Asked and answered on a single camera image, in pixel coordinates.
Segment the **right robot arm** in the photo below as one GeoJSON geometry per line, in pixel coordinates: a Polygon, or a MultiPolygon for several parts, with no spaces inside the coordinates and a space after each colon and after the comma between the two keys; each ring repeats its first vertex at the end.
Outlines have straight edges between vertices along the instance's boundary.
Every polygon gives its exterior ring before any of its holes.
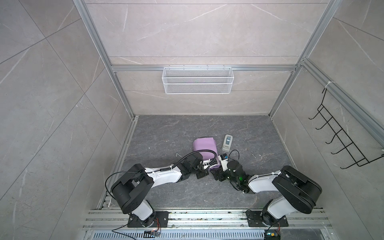
{"type": "Polygon", "coordinates": [[[281,196],[270,200],[262,211],[247,210],[249,225],[271,227],[282,221],[286,215],[300,212],[310,214],[316,206],[322,188],[291,166],[265,175],[248,175],[238,161],[222,161],[219,167],[210,169],[215,180],[230,181],[237,191],[245,194],[279,192],[281,196]]]}

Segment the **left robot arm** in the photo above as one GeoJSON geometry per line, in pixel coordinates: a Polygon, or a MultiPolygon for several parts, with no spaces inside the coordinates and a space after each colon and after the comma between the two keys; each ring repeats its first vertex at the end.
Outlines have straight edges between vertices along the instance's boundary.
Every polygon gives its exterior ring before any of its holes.
{"type": "Polygon", "coordinates": [[[157,215],[146,200],[146,196],[154,187],[173,184],[187,180],[191,175],[203,178],[208,174],[211,164],[217,163],[217,153],[212,150],[193,151],[178,162],[167,167],[145,168],[141,164],[132,166],[122,174],[107,193],[117,201],[123,214],[130,215],[130,220],[137,220],[143,227],[149,227],[157,215]]]}

